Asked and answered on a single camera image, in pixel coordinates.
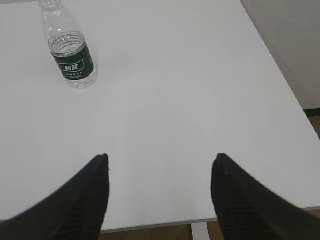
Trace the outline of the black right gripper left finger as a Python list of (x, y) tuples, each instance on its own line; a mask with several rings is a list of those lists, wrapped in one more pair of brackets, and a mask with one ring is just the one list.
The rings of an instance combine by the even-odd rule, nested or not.
[(109, 157), (97, 155), (57, 191), (1, 222), (2, 240), (97, 240), (110, 196)]

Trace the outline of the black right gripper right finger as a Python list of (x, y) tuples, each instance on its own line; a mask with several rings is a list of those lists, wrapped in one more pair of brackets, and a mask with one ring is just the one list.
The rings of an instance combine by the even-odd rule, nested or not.
[(278, 196), (225, 153), (212, 164), (211, 198), (226, 240), (318, 240), (320, 220)]

